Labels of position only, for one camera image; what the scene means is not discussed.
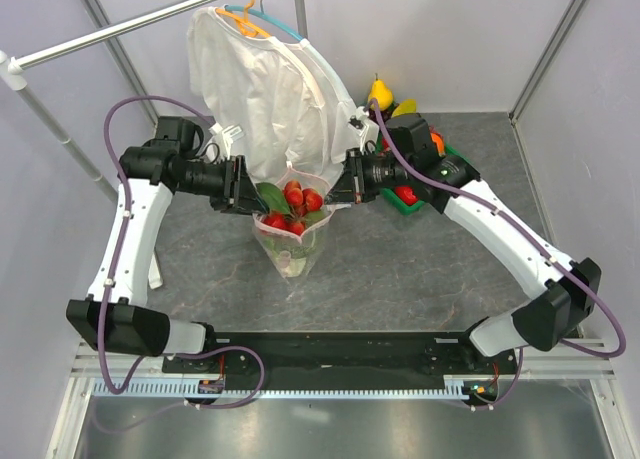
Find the red lychee bunch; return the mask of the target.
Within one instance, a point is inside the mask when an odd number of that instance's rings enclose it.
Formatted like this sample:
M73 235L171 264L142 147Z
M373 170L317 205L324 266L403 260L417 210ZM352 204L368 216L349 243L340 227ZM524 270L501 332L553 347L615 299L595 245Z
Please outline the red lychee bunch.
M319 191L303 188L299 180L289 180L282 187L262 182L257 190L267 205L259 219L266 227L301 236L329 216Z

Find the clear pink-dotted zip bag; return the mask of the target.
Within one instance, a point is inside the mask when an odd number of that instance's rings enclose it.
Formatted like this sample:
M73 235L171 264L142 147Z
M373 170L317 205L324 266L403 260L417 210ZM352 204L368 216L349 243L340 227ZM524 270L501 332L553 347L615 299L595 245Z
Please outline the clear pink-dotted zip bag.
M292 167L289 167L285 174L283 176L281 176L278 180L271 182L274 183L280 187L284 186L289 180L299 180L302 184L303 188L307 188L307 187L311 187L314 188L316 190L319 191L319 193L321 194L322 198L324 199L324 195L325 193L328 192L329 190L329 184L322 178L308 174L308 173L304 173L301 171L298 171ZM310 272L310 270L312 269L312 267L315 265L315 263L317 262L319 256L321 255L322 251L324 250L324 245L326 242L326 239L328 237L328 230L329 230L329 222L332 219L332 216L334 215L335 209L329 205L327 205L325 203L325 207L327 212L329 213L329 216L324 219L323 221L321 221L320 223L312 226L310 229L308 229L306 232L304 232L301 236L296 236L292 233L289 232L285 232L285 231L279 231L279 230L275 230L269 227L264 226L263 224L261 224L259 222L260 216L262 214L254 214L252 216L253 219L253 233L255 238L257 239L257 241L259 242L259 244L261 245L261 247L263 248L264 252L265 251L265 247L264 247L264 241L267 237L271 237L271 236L284 236L284 237L290 237L293 238L294 240L297 240L298 242L302 242L302 241L307 241L311 238L316 238L317 239L317 246L318 249L316 251L316 254L313 255L311 257L312 262L309 264L309 268L307 269L308 273ZM298 280L301 279L305 276L308 275L301 275L299 277L296 278L283 278L281 275L281 277L285 280Z

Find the green lettuce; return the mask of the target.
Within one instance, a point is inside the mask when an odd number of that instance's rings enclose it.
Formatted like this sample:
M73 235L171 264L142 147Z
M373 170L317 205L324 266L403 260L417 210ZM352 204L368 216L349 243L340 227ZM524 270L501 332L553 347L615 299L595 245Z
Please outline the green lettuce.
M311 260L312 256L310 256L307 259L298 259L298 260L277 259L275 257L275 254L270 248L270 246L272 245L272 241L275 238L287 238L289 241L297 241L297 240L294 240L293 238L290 238L290 237L284 237L284 236L271 236L265 239L264 241L265 251L268 257L271 259L274 266L276 267L279 274L283 278L296 278L301 275L307 274L308 273L307 269L309 268L309 264L312 262ZM317 239L311 238L307 241L302 241L298 243L305 243L305 244L315 243L317 245Z

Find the green melon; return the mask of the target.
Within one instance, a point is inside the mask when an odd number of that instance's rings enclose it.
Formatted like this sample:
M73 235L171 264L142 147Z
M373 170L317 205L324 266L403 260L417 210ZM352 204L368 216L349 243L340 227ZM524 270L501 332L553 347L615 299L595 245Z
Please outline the green melon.
M305 244L289 241L287 238L275 238L270 246L277 259L307 259L316 254L318 246L315 243Z

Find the orange fruit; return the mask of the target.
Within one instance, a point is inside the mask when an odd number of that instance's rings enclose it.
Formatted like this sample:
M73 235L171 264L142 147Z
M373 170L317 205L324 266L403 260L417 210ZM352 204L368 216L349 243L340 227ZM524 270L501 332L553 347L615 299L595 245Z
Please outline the orange fruit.
M432 132L431 140L435 144L438 154L444 156L446 154L446 146L442 136L436 132Z

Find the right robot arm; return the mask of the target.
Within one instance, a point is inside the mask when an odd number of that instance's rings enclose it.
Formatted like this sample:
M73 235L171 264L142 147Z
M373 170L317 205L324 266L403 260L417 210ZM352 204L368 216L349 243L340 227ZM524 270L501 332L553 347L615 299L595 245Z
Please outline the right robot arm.
M494 356L518 347L553 349L593 312L600 267L590 258L573 260L537 235L470 163L436 144L420 114L400 115L385 125L393 141L389 149L348 150L326 203L366 203L384 189L408 186L471 233L515 278L527 303L467 330L457 350L465 370L481 372Z

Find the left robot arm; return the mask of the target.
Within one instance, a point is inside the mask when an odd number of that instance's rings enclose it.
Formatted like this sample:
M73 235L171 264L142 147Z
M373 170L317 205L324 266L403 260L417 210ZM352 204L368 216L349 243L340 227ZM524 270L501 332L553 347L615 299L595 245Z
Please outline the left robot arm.
M175 193L208 198L223 213L251 215L266 203L242 156L207 162L195 140L202 128L181 117L163 117L154 138L125 150L114 224L96 277L83 300L71 300L66 318L94 350L157 357L184 354L198 372L219 361L205 323L172 320L147 308L148 273L157 235Z

